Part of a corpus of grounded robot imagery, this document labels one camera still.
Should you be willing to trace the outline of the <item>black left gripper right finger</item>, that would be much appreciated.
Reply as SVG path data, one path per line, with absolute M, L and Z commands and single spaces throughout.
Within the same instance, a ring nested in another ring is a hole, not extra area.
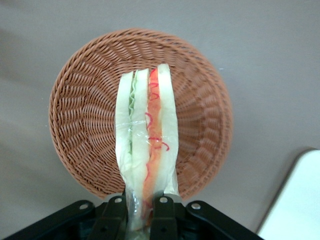
M 178 240 L 175 203 L 168 195 L 157 196 L 152 202 L 150 240 Z

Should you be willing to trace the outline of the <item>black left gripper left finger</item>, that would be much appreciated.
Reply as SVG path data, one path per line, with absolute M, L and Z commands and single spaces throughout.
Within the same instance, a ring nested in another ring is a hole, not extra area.
M 97 218 L 93 229 L 93 240 L 124 240 L 127 226 L 127 204 L 124 195 L 112 197 Z

